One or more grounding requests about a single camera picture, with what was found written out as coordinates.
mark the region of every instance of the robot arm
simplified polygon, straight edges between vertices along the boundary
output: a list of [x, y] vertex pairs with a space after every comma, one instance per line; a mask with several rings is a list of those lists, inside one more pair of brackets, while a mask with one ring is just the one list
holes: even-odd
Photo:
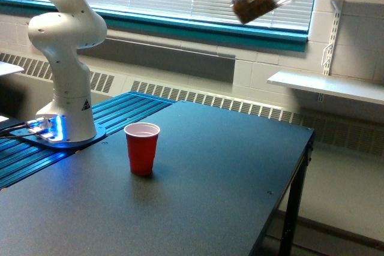
[[53, 100], [37, 112], [47, 125], [30, 129], [54, 144], [81, 142], [96, 135], [89, 69], [77, 49], [102, 43], [107, 35], [103, 18], [85, 0], [50, 0], [58, 13], [33, 17], [28, 35], [48, 59], [53, 76]]

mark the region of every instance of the coffee grounds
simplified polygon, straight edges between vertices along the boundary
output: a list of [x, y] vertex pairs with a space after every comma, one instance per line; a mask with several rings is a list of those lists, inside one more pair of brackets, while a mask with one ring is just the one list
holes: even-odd
[[254, 0], [251, 3], [247, 0], [235, 0], [233, 3], [233, 12], [242, 24], [251, 22], [275, 8], [277, 4], [274, 0]]

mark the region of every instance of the blue extrusion rail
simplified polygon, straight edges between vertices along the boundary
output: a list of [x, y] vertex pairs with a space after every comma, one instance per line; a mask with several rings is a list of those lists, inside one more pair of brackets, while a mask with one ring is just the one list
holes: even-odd
[[[174, 101], [129, 92], [93, 106], [96, 125], [105, 127], [107, 136], [126, 125], [170, 106]], [[74, 151], [57, 151], [34, 146], [22, 140], [0, 140], [0, 189], [72, 155]]]

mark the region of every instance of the heater vent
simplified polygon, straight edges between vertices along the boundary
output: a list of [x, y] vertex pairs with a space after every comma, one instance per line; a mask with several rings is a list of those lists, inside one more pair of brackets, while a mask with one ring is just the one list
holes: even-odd
[[[48, 62], [33, 58], [0, 53], [0, 61], [24, 68], [21, 74], [39, 79], [52, 80], [52, 70]], [[109, 93], [115, 76], [91, 71], [91, 90]]]
[[161, 96], [171, 100], [190, 101], [275, 119], [290, 124], [302, 125], [315, 129], [316, 141], [378, 156], [383, 156], [384, 153], [384, 128], [381, 127], [372, 128], [369, 127], [369, 125], [352, 121], [328, 119], [327, 116], [302, 115], [268, 104], [245, 101], [201, 91], [187, 91], [180, 88], [148, 84], [141, 81], [134, 81], [131, 90]]

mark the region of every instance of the teal window frame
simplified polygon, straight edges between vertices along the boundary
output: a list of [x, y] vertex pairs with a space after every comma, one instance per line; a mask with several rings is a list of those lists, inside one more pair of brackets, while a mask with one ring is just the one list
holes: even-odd
[[[115, 10], [94, 8], [110, 27], [149, 32], [165, 37], [196, 41], [215, 41], [224, 46], [263, 47], [267, 49], [305, 52], [308, 32], [278, 31], [222, 25], [170, 17], [149, 16]], [[50, 2], [35, 0], [0, 0], [0, 13], [39, 15], [57, 11]]]

